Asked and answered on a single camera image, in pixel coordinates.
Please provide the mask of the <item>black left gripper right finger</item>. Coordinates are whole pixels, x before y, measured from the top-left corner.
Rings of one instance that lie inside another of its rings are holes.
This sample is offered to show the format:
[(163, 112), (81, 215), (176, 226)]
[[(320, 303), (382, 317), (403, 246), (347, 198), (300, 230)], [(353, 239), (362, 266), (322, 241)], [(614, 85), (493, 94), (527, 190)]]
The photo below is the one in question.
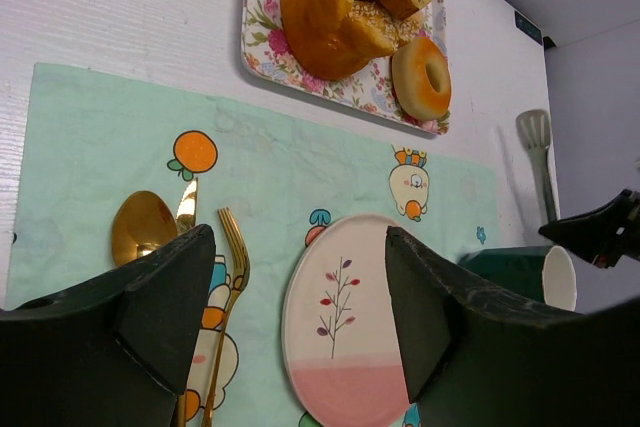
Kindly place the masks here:
[(635, 426), (639, 303), (591, 314), (537, 302), (400, 227), (385, 267), (409, 401), (425, 426)]

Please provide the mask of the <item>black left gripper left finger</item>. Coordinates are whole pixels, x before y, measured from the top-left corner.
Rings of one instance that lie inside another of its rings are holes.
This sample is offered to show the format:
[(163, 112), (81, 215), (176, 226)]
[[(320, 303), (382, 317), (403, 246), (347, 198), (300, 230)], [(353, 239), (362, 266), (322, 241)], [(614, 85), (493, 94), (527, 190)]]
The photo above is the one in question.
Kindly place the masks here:
[(1, 313), (4, 426), (168, 426), (186, 390), (216, 244), (206, 224)]

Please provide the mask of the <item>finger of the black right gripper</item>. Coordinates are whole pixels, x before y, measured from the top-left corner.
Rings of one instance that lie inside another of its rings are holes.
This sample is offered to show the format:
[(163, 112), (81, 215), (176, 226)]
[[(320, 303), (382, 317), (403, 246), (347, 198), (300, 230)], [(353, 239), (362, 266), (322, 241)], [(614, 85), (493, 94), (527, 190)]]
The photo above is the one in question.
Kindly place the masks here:
[(624, 189), (606, 205), (585, 214), (550, 221), (538, 233), (598, 267), (621, 257), (639, 260), (639, 192)]

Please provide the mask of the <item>metal serving tongs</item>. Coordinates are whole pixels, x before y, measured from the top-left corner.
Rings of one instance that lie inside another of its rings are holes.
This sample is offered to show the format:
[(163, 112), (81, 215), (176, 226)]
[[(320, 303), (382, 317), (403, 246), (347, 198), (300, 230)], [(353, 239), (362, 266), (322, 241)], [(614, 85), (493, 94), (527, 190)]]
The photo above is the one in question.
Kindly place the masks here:
[(541, 223), (557, 220), (557, 208), (549, 169), (551, 147), (551, 123), (549, 113), (542, 109), (520, 113), (515, 120), (519, 140), (532, 166)]

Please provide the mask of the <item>orange glazed donut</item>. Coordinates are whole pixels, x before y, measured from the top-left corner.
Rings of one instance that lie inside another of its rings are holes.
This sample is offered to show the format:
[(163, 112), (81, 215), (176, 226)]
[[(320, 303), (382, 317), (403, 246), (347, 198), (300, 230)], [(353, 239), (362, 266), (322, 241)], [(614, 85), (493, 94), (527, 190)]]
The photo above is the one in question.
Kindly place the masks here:
[(448, 62), (428, 37), (416, 37), (391, 59), (393, 88), (401, 109), (419, 121), (443, 117), (449, 111), (452, 82)]

